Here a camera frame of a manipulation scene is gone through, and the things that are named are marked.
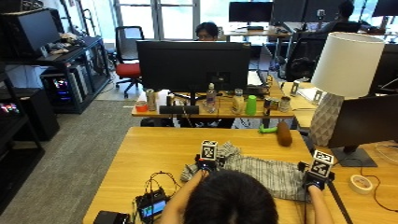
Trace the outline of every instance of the green object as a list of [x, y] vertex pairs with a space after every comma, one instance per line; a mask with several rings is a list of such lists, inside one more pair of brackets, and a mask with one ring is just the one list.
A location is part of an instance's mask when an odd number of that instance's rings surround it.
[[254, 115], [257, 110], [257, 97], [250, 95], [246, 103], [246, 115]]
[[275, 133], [277, 127], [263, 128], [263, 124], [259, 125], [258, 132], [259, 133]]

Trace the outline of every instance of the black box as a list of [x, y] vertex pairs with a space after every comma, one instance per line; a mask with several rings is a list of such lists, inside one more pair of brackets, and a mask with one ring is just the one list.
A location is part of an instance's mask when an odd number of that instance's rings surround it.
[[[41, 89], [14, 88], [16, 96], [20, 98], [21, 106], [28, 114], [29, 123], [33, 126], [40, 141], [48, 141], [60, 130], [60, 124], [52, 111], [45, 92]], [[0, 90], [0, 102], [9, 102], [7, 90]], [[30, 141], [28, 126], [17, 132], [13, 140]]]

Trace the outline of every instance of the black chair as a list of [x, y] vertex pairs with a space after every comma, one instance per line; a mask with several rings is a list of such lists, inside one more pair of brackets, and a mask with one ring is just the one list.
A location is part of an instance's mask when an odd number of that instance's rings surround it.
[[361, 23], [355, 21], [349, 22], [338, 22], [333, 28], [331, 32], [346, 32], [346, 33], [357, 33], [361, 29]]
[[120, 78], [128, 78], [128, 80], [116, 83], [116, 88], [121, 83], [129, 85], [124, 90], [124, 98], [128, 98], [128, 90], [141, 82], [141, 69], [140, 63], [126, 63], [126, 61], [138, 60], [137, 52], [137, 40], [144, 40], [141, 26], [120, 26], [116, 28], [116, 58], [118, 64], [116, 65], [116, 74]]
[[281, 61], [278, 59], [281, 64], [278, 77], [289, 82], [293, 82], [302, 77], [311, 80], [325, 43], [326, 39], [323, 38], [298, 39], [287, 61]]

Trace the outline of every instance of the white tape roll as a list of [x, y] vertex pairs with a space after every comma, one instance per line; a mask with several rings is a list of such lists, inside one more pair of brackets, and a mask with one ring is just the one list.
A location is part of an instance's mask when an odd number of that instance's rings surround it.
[[367, 178], [361, 175], [350, 176], [350, 188], [359, 194], [369, 194], [373, 190], [373, 184]]

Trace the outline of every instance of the cup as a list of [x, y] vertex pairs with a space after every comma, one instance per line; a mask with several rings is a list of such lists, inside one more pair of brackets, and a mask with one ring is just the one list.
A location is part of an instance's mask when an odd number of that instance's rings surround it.
[[257, 98], [254, 95], [249, 95], [246, 103], [246, 115], [254, 115], [257, 111]]

